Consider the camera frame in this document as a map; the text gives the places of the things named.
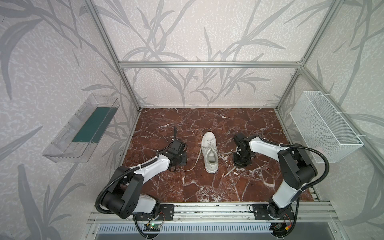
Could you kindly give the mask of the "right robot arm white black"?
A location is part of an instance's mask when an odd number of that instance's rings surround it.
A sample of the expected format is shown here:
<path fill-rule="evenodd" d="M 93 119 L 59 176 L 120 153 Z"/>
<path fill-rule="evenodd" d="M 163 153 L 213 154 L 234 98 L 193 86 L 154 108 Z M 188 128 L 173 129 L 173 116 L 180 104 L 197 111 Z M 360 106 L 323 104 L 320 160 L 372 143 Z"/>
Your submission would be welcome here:
<path fill-rule="evenodd" d="M 233 141 L 237 146 L 234 153 L 236 167 L 251 165 L 256 154 L 267 156 L 280 164 L 283 182 L 269 199 L 265 213 L 253 209 L 256 215 L 265 215 L 274 220 L 282 218 L 291 210 L 292 203 L 299 200 L 302 192 L 322 182 L 330 171 L 330 163 L 324 154 L 300 144 L 277 144 L 258 136 L 246 137 L 242 133 L 234 135 Z M 324 172 L 317 180 L 314 178 L 318 170 L 308 152 L 318 155 L 325 164 Z"/>

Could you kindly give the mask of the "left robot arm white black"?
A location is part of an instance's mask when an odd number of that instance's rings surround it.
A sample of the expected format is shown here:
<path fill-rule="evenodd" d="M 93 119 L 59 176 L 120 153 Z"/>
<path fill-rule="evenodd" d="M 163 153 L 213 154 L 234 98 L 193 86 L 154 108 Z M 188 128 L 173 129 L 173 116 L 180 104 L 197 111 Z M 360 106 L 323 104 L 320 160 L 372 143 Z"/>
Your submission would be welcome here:
<path fill-rule="evenodd" d="M 121 219 L 140 214 L 151 219 L 161 214 L 161 202 L 142 194 L 143 185 L 158 174 L 173 172 L 187 164 L 187 144 L 177 139 L 174 127 L 172 141 L 155 156 L 137 166 L 117 168 L 108 184 L 101 190 L 95 201 L 95 208 L 101 214 L 115 214 Z"/>

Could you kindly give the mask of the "white sneaker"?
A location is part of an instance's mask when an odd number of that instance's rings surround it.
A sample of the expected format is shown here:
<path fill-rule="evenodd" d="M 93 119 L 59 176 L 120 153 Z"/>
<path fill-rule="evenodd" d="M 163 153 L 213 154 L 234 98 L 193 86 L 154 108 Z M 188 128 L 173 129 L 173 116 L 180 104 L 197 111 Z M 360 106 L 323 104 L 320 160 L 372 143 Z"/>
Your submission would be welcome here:
<path fill-rule="evenodd" d="M 216 137 L 212 132 L 206 132 L 201 143 L 202 153 L 205 161 L 205 169 L 209 174 L 218 171 L 219 156 Z"/>

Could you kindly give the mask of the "white shoelace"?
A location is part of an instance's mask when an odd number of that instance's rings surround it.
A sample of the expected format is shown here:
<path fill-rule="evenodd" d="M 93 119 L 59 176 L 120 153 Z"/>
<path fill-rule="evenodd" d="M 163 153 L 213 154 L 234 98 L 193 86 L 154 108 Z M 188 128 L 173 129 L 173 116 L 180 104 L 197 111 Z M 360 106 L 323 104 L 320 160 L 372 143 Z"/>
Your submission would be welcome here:
<path fill-rule="evenodd" d="M 190 171 L 194 170 L 194 168 L 196 167 L 200 157 L 204 157 L 205 156 L 204 155 L 205 151 L 207 152 L 208 155 L 209 155 L 209 153 L 212 153 L 214 155 L 214 157 L 217 159 L 217 162 L 213 165 L 213 167 L 210 167 L 210 165 L 211 165 L 210 162 L 205 162 L 205 170 L 209 174 L 215 174 L 219 170 L 219 158 L 220 157 L 226 156 L 226 155 L 230 155 L 232 153 L 235 153 L 235 151 L 232 151 L 232 152 L 227 152 L 227 153 L 220 154 L 216 147 L 203 147 L 203 146 L 201 146 L 201 148 L 199 150 L 198 157 L 196 158 L 196 162 L 195 162 L 194 166 L 191 169 L 189 169 L 189 170 L 185 170 L 184 168 L 182 168 L 182 171 L 183 172 L 190 172 Z"/>

